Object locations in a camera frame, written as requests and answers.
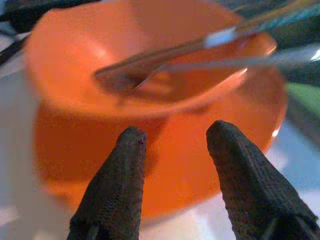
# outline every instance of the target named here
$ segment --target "black textured fabric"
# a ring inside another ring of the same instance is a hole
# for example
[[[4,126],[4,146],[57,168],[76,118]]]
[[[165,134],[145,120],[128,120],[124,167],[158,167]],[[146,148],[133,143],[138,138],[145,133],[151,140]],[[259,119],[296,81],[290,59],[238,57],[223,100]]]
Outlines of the black textured fabric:
[[[85,240],[91,226],[97,240],[138,240],[145,154],[146,135],[127,128],[89,183],[67,240]]]
[[[207,144],[237,240],[261,239],[277,219],[272,239],[311,239],[310,232],[320,237],[317,217],[236,126],[216,121],[207,131]]]

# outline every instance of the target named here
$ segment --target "bowl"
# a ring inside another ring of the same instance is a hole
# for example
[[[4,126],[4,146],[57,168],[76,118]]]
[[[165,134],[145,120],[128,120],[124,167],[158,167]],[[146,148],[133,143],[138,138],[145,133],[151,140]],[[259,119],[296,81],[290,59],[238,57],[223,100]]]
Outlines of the bowl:
[[[93,73],[143,51],[172,47],[239,21],[227,9],[200,0],[117,0],[56,9],[32,30],[25,47],[27,72],[45,101],[62,111],[130,119],[194,110],[238,88],[246,80],[245,69],[156,76],[126,97],[103,90]],[[275,48],[276,42],[262,33],[170,62],[265,56]],[[169,87],[170,93],[154,91],[158,85]]]

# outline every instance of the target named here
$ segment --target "white table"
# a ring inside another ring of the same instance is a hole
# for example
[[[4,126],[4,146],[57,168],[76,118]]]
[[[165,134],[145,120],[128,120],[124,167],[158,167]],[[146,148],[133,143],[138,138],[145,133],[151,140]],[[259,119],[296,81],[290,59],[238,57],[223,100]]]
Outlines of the white table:
[[[32,126],[39,100],[26,81],[22,56],[0,67],[0,240],[63,240],[72,212],[44,193],[32,169]],[[320,151],[285,121],[268,159],[320,216]],[[222,195],[154,224],[141,240],[233,240]]]

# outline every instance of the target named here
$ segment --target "black object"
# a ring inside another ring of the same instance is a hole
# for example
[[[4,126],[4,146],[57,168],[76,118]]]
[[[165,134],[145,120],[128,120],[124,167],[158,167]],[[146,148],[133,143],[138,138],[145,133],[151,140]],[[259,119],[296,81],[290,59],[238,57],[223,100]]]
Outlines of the black object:
[[[7,0],[0,21],[9,21],[17,33],[26,33],[51,9],[71,8],[98,1],[100,0]]]
[[[89,183],[67,240],[138,240],[146,135],[127,128]]]
[[[0,66],[6,63],[18,51],[20,51],[26,41],[27,37],[14,41],[10,46],[0,52]]]
[[[207,144],[237,240],[320,240],[317,217],[236,126],[216,121]]]

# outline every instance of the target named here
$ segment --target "plate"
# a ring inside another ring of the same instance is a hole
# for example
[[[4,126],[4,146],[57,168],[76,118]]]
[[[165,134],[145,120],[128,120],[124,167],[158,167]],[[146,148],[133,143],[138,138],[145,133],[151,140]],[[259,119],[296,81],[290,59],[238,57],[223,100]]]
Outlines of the plate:
[[[283,77],[275,69],[261,69],[207,107],[155,119],[92,118],[42,103],[34,123],[37,175],[44,191],[74,211],[117,136],[135,125],[148,134],[142,217],[168,216],[220,191],[206,142],[214,121],[234,123],[265,152],[278,134],[287,101]]]

